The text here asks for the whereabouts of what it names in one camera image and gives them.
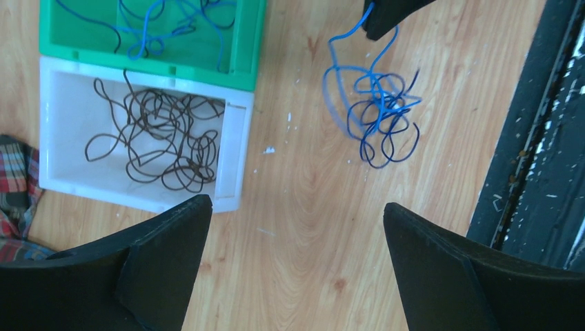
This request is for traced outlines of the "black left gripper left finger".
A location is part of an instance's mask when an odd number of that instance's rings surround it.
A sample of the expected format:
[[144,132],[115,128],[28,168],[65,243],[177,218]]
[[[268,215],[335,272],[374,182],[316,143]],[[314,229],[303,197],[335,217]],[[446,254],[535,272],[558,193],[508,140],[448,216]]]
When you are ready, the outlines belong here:
[[206,194],[96,241],[1,264],[2,330],[180,330],[212,217]]

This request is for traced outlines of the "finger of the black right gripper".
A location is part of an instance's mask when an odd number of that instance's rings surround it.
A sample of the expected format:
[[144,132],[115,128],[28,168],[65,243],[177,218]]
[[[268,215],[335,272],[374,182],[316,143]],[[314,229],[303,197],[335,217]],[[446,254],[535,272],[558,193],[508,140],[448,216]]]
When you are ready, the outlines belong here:
[[370,9],[362,28],[366,37],[378,41],[396,25],[414,12],[435,0],[365,0],[363,12]]

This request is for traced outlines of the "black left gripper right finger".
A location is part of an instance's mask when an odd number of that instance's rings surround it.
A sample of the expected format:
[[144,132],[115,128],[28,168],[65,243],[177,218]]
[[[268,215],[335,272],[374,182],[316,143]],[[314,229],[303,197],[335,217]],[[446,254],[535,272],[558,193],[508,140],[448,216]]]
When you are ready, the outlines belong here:
[[384,230],[410,330],[583,330],[584,275],[467,239],[398,203]]

